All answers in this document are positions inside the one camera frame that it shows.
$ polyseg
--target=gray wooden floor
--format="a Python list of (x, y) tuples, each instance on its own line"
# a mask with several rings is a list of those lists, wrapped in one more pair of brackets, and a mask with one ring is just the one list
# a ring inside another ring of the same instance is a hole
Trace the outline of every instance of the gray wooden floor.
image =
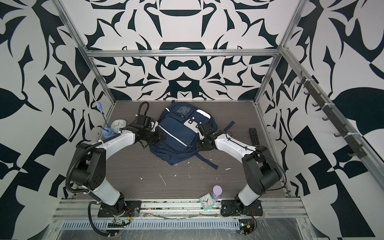
[[(141, 102), (118, 101), (110, 123), (125, 119), (130, 123)], [(157, 119), (170, 102), (150, 102), (147, 115)], [(260, 144), (266, 146), (256, 111), (251, 102), (193, 102), (196, 107), (207, 111), (216, 120), (219, 129), (231, 121), (235, 125), (229, 130), (233, 137), (251, 145), (249, 128), (255, 127)], [(169, 165), (153, 155), (149, 148), (142, 149), (139, 143), (114, 154), (107, 161), (108, 181), (126, 198), (199, 198), (211, 192), (215, 185), (223, 189), (222, 197), (234, 197), (245, 186), (242, 164), (219, 150), (200, 152), (205, 158), (219, 166), (213, 169), (197, 157)], [(87, 195), (79, 194), (78, 198)], [(269, 191), (263, 197), (284, 197), (283, 190)]]

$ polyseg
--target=backpack strap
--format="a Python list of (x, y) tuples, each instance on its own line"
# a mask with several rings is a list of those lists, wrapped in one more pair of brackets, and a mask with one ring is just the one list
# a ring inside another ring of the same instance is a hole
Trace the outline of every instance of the backpack strap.
[(200, 159), (201, 161), (205, 162), (206, 164), (208, 164), (209, 166), (213, 167), (214, 169), (218, 169), (218, 165), (212, 163), (211, 161), (209, 161), (208, 159), (206, 159), (205, 157), (201, 156), (199, 153), (196, 153), (195, 155), (198, 159)]
[(223, 131), (224, 131), (224, 132), (228, 131), (234, 124), (235, 124), (234, 121), (230, 122), (230, 123), (228, 124), (228, 126), (226, 126), (226, 127), (223, 129)]

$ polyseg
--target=clock face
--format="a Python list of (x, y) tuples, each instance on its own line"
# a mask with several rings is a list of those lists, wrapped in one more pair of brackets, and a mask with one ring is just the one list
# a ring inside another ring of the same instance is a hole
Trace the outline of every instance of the clock face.
[(210, 194), (203, 196), (200, 201), (201, 201), (201, 204), (203, 205), (203, 208), (206, 208), (206, 209), (214, 204), (214, 201), (212, 200)]

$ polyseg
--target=metal vent grate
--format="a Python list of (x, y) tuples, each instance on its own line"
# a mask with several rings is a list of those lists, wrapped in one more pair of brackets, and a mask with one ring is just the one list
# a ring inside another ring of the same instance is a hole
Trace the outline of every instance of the metal vent grate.
[[(93, 220), (99, 229), (106, 229), (111, 220)], [(90, 230), (88, 220), (65, 220), (62, 230)], [(158, 230), (158, 229), (230, 229), (239, 230), (237, 219), (148, 219), (132, 220), (126, 230)]]

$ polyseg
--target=purple bottle cap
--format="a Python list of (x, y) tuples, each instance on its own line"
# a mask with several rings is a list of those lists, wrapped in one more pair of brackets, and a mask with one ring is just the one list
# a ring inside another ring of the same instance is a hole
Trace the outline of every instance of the purple bottle cap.
[(214, 186), (213, 192), (216, 195), (220, 195), (221, 193), (223, 193), (223, 190), (221, 189), (221, 187), (219, 185), (216, 185), (216, 186)]

